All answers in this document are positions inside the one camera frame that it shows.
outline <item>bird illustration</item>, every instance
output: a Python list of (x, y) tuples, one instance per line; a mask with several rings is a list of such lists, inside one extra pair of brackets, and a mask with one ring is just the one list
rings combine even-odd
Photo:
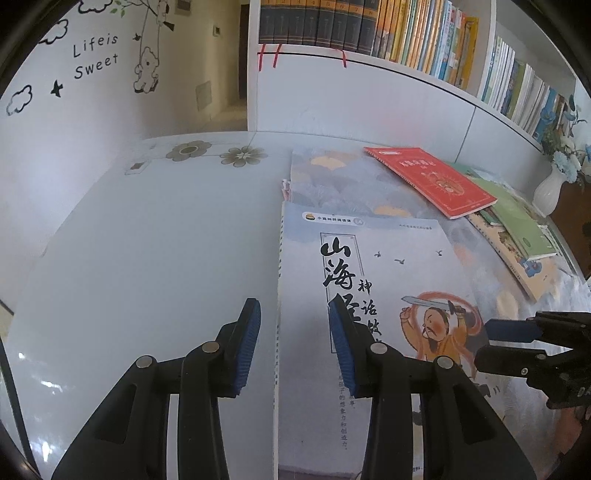
[(57, 80), (55, 82), (53, 82), (53, 90), (51, 91), (52, 94), (54, 94), (56, 97), (61, 98), (61, 93), (60, 90), (64, 88), (64, 84), (61, 83), (58, 85)]

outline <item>book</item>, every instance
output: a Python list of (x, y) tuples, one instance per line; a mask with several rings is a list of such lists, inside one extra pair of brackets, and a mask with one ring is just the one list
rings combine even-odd
[(365, 151), (412, 185), (449, 219), (496, 202), (494, 196), (421, 148), (365, 147)]
[(452, 76), (453, 67), (456, 63), (456, 50), (457, 44), (460, 41), (460, 26), (462, 24), (462, 11), (460, 9), (456, 10), (456, 18), (453, 24), (453, 29), (450, 32), (452, 35), (452, 45), (449, 51), (449, 56), (447, 58), (447, 66), (445, 69), (445, 77), (443, 78), (444, 81), (449, 82), (450, 77)]
[(488, 240), (528, 296), (534, 302), (538, 302), (556, 280), (557, 270), (554, 262), (548, 258), (539, 261), (526, 260), (503, 227), (488, 224), (478, 213), (468, 215), (467, 218)]
[(556, 250), (542, 233), (538, 223), (509, 191), (489, 180), (470, 180), (497, 198), (497, 202), (492, 205), (492, 211), (509, 232), (526, 260), (539, 260), (556, 255)]
[(544, 135), (544, 131), (556, 119), (555, 103), (557, 102), (557, 100), (559, 100), (559, 98), (558, 98), (558, 94), (557, 94), (556, 90), (554, 90), (553, 88), (549, 88), (548, 99), (546, 100), (546, 103), (544, 104), (544, 106), (540, 112), (540, 116), (538, 117), (539, 118), (538, 124), (535, 126), (534, 133), (532, 134), (532, 137), (534, 137), (534, 140), (537, 140), (540, 143), (542, 141), (542, 136)]
[(259, 43), (273, 43), (275, 27), (275, 4), (277, 0), (261, 0)]
[(347, 16), (347, 30), (343, 49), (357, 51), (359, 45), (359, 33), (361, 32), (361, 20), (363, 18), (363, 5), (365, 0), (349, 0), (349, 15)]
[(275, 4), (273, 43), (287, 43), (290, 30), (290, 6), (290, 0), (277, 0)]
[(422, 69), (422, 71), (428, 75), (431, 73), (431, 68), (433, 67), (435, 56), (437, 55), (437, 46), (439, 43), (439, 38), (441, 37), (441, 27), (446, 7), (447, 0), (439, 0), (437, 2), (435, 17), (433, 17), (434, 30), (431, 38), (429, 39), (429, 46), (427, 47), (427, 54)]
[(478, 38), (478, 18), (467, 17), (464, 36), (464, 48), (460, 58), (460, 66), (456, 86), (462, 90), (468, 88), (470, 75), (472, 74), (472, 64), (474, 63), (474, 52), (476, 50), (476, 39)]
[(509, 83), (507, 85), (507, 93), (505, 98), (503, 99), (503, 104), (501, 106), (501, 114), (507, 115), (509, 110), (509, 103), (511, 102), (511, 98), (513, 96), (513, 89), (515, 88), (515, 77), (517, 76), (517, 68), (519, 67), (519, 63), (517, 60), (513, 60), (513, 67), (511, 69), (511, 75), (509, 76)]
[(392, 21), (390, 22), (390, 29), (388, 33), (388, 40), (386, 42), (386, 50), (383, 58), (385, 60), (392, 60), (394, 54), (394, 41), (396, 39), (396, 30), (398, 29), (398, 21), (400, 18), (400, 11), (404, 9), (406, 0), (395, 0), (394, 10), (392, 11)]
[(349, 16), (349, 1), (339, 0), (335, 5), (333, 19), (333, 32), (330, 38), (330, 48), (343, 50), (345, 45), (345, 32), (347, 30), (347, 18)]
[(358, 53), (371, 55), (371, 49), (374, 46), (379, 6), (380, 0), (365, 0), (363, 18), (361, 19), (361, 30), (359, 32), (359, 44), (357, 46)]
[(515, 74), (515, 81), (513, 85), (513, 92), (511, 94), (511, 100), (509, 101), (509, 106), (506, 112), (508, 118), (513, 117), (513, 113), (515, 112), (515, 107), (517, 106), (517, 100), (521, 94), (521, 87), (524, 84), (525, 78), (525, 68), (526, 65), (522, 61), (517, 60), (517, 72)]
[(453, 68), (452, 68), (452, 73), (449, 76), (449, 83), (451, 83), (452, 85), (456, 84), (456, 79), (457, 79), (457, 73), (459, 71), (459, 66), (460, 66), (460, 57), (462, 56), (462, 51), (464, 48), (464, 38), (466, 35), (466, 19), (467, 16), (464, 12), (462, 12), (462, 21), (460, 23), (460, 31), (459, 31), (459, 36), (457, 38), (457, 47), (456, 47), (456, 51), (454, 52), (454, 62), (453, 62)]
[(425, 26), (425, 35), (423, 40), (423, 45), (421, 46), (421, 51), (418, 55), (418, 63), (417, 69), (421, 72), (424, 69), (425, 60), (427, 60), (427, 53), (429, 51), (430, 46), (433, 44), (433, 37), (435, 35), (435, 20), (437, 19), (437, 10), (439, 9), (439, 5), (441, 4), (441, 0), (431, 0), (429, 4), (429, 10), (427, 13), (427, 22)]
[[(282, 225), (275, 399), (279, 478), (306, 478), (302, 472), (314, 472), (311, 478), (356, 478), (363, 467), (372, 400), (350, 397), (344, 385), (327, 308), (336, 294), (375, 339), (411, 358), (448, 355), (493, 391), (490, 375), (473, 367), (478, 348), (487, 344), (482, 318), (437, 221), (330, 215), (286, 202)], [(382, 256), (376, 257), (380, 248)], [(401, 259), (403, 264), (395, 261)], [(347, 280), (335, 282), (339, 263), (347, 264), (343, 278), (351, 279), (350, 290)], [(440, 311), (427, 311), (426, 300), (440, 303)], [(460, 315), (448, 301), (462, 307)], [(436, 313), (429, 322), (445, 332), (442, 338), (429, 337), (435, 336), (430, 329), (423, 333), (426, 313)], [(422, 436), (415, 438), (420, 447), (413, 470), (422, 476)]]
[(501, 37), (497, 37), (496, 43), (495, 43), (495, 49), (493, 50), (492, 59), (491, 59), (492, 68), (491, 68), (489, 76), (486, 80), (486, 89), (482, 93), (482, 101), (487, 104), (490, 104), (490, 102), (491, 102), (492, 91), (494, 90), (494, 86), (495, 86), (496, 73), (499, 69), (499, 64), (501, 63), (502, 49), (503, 49), (503, 40)]
[(397, 63), (404, 64), (406, 56), (408, 55), (408, 42), (410, 41), (410, 34), (413, 30), (414, 13), (417, 7), (417, 0), (407, 0), (407, 10), (404, 20), (404, 29), (402, 37), (400, 38), (400, 48), (398, 50)]
[(306, 17), (304, 20), (304, 35), (302, 45), (316, 45), (316, 34), (318, 32), (318, 14), (320, 12), (320, 0), (306, 0)]
[(443, 57), (445, 55), (445, 50), (447, 47), (447, 37), (449, 36), (450, 30), (450, 19), (452, 15), (452, 2), (450, 0), (446, 1), (446, 10), (445, 15), (443, 17), (443, 22), (441, 24), (441, 33), (439, 36), (439, 40), (437, 42), (437, 54), (433, 61), (433, 65), (431, 66), (430, 74), (435, 78), (439, 78), (439, 71), (441, 70), (441, 64), (443, 62)]
[(304, 21), (306, 19), (306, 0), (291, 0), (290, 28), (288, 44), (301, 45), (304, 39)]

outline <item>sword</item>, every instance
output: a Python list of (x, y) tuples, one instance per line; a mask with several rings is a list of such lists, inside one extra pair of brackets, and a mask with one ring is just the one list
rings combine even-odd
[(442, 301), (423, 300), (418, 299), (416, 297), (402, 297), (402, 299), (406, 303), (410, 303), (411, 305), (419, 305), (421, 307), (427, 307), (429, 309), (445, 310), (446, 312), (449, 312), (450, 315), (454, 315), (456, 312), (455, 305), (449, 300), (447, 301), (447, 303), (443, 303)]

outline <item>white vase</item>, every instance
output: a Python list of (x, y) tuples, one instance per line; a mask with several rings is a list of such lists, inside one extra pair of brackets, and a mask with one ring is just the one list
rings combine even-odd
[(552, 163), (552, 173), (538, 185), (534, 192), (534, 207), (543, 215), (551, 214), (558, 204), (560, 189), (566, 181), (566, 175)]

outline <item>white wall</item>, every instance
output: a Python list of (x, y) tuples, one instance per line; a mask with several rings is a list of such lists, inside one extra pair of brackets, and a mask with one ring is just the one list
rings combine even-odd
[[(65, 22), (52, 29), (52, 39), (61, 38), (39, 44), (0, 99), (0, 299), (13, 310), (49, 239), (122, 151), (140, 139), (197, 131), (238, 98), (239, 0), (194, 0), (190, 17), (174, 15), (169, 1), (160, 20), (175, 27), (160, 27), (159, 49), (157, 19), (145, 6), (124, 0), (121, 17), (112, 0), (76, 5), (64, 16), (67, 32)], [(156, 12), (165, 3), (150, 0)], [(140, 45), (158, 52), (150, 93), (134, 92)], [(207, 80), (212, 103), (198, 112), (195, 87)], [(50, 93), (54, 81), (63, 85), (60, 98)], [(8, 116), (12, 95), (26, 85), (31, 102)], [(26, 100), (28, 88), (9, 110)]]

